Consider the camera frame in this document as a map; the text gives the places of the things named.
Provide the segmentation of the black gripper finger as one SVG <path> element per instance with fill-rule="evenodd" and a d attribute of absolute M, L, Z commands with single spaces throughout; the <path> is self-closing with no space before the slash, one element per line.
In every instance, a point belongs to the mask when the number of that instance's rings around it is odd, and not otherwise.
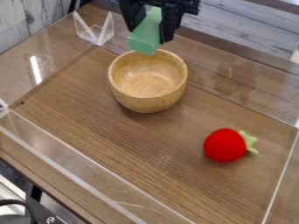
<path fill-rule="evenodd" d="M 145 17 L 143 0 L 117 0 L 119 9 L 125 20 L 127 29 L 132 32 Z"/>
<path fill-rule="evenodd" d="M 161 22 L 159 24 L 160 43 L 173 40 L 175 31 L 180 27 L 184 6 L 179 3 L 165 3 L 161 8 Z"/>

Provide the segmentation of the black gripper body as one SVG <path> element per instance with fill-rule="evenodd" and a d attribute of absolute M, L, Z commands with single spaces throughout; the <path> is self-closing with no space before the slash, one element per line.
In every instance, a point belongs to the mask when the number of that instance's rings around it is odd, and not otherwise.
<path fill-rule="evenodd" d="M 201 0 L 117 0 L 120 10 L 137 11 L 145 5 L 165 8 L 173 6 L 183 13 L 196 15 L 199 13 Z"/>

